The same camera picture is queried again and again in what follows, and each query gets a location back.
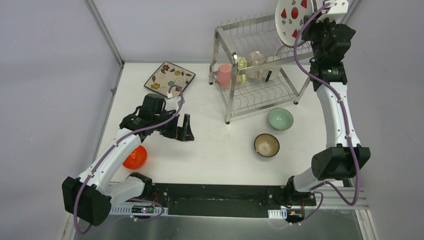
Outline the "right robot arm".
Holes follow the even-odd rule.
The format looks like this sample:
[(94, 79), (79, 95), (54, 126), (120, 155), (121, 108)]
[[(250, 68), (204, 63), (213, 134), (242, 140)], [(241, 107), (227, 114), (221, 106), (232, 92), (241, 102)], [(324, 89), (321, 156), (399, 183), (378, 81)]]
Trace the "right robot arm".
[(356, 135), (347, 100), (347, 75), (342, 62), (356, 31), (329, 19), (305, 17), (297, 38), (309, 41), (313, 57), (304, 70), (313, 84), (322, 107), (326, 127), (326, 149), (316, 153), (311, 167), (291, 176), (283, 189), (284, 200), (296, 205), (311, 191), (332, 181), (355, 178), (360, 186), (360, 169), (371, 157), (369, 147)]

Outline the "pink cup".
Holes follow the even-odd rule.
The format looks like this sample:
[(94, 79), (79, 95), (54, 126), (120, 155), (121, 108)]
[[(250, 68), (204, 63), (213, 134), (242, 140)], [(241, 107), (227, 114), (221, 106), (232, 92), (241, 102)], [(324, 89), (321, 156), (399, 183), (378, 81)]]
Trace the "pink cup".
[(229, 88), (232, 80), (232, 66), (221, 64), (217, 70), (216, 81), (222, 88)]

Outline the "pale yellow mug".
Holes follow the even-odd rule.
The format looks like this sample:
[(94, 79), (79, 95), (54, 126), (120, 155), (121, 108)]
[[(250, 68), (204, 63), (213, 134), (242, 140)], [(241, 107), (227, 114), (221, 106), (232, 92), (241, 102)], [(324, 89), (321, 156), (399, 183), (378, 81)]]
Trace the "pale yellow mug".
[[(238, 62), (237, 69), (239, 71), (241, 71), (241, 70), (243, 70), (243, 69), (245, 69), (245, 68), (248, 67), (248, 63), (247, 63), (247, 60), (246, 60), (245, 57), (239, 56), (237, 58), (237, 62)], [(240, 75), (237, 76), (236, 84), (237, 85), (239, 85), (239, 84), (245, 84), (246, 81), (247, 81), (247, 75), (246, 74), (240, 74)]]

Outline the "watermelon pattern round plate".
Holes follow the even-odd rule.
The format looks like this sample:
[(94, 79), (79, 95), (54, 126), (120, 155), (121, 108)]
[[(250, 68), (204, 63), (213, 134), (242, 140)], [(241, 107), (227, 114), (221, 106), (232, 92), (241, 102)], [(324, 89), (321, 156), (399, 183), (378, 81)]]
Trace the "watermelon pattern round plate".
[(275, 6), (275, 28), (283, 45), (293, 48), (304, 17), (313, 14), (310, 0), (278, 0)]

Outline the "brown rim petal pattern plate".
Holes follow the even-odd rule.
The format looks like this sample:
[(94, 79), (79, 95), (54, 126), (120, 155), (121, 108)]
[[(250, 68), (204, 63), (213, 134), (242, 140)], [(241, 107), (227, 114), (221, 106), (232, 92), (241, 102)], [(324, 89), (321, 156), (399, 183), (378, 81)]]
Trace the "brown rim petal pattern plate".
[(312, 4), (312, 13), (315, 13), (321, 6), (318, 0), (311, 0), (311, 4)]

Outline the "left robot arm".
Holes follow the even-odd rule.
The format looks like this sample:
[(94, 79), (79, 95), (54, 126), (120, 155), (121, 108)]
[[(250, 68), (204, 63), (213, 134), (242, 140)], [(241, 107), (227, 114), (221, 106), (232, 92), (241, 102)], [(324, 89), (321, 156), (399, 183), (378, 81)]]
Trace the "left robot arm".
[(132, 198), (147, 202), (152, 198), (152, 180), (140, 173), (131, 173), (113, 186), (112, 177), (130, 154), (153, 132), (180, 142), (193, 141), (190, 115), (185, 114), (183, 125), (178, 126), (179, 112), (185, 103), (183, 96), (168, 93), (149, 93), (135, 111), (125, 116), (119, 124), (106, 150), (76, 178), (68, 176), (62, 183), (65, 210), (73, 214), (74, 227), (83, 220), (92, 226), (101, 225), (112, 208)]

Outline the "white ribbed mug black handle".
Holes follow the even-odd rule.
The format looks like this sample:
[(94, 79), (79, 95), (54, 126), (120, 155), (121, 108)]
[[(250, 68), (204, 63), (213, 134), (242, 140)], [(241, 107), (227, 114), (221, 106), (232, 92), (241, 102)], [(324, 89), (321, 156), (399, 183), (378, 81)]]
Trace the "white ribbed mug black handle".
[[(266, 59), (266, 63), (270, 63), (270, 62), (273, 62), (273, 61), (276, 61), (276, 60), (279, 60), (279, 59), (280, 58), (277, 57), (277, 56), (275, 56), (275, 55), (269, 56)], [(279, 73), (280, 73), (280, 69), (281, 69), (281, 66), (280, 65), (275, 65), (275, 66), (273, 66), (271, 68), (265, 69), (264, 70), (265, 82), (270, 82), (270, 81), (275, 80), (278, 77)]]

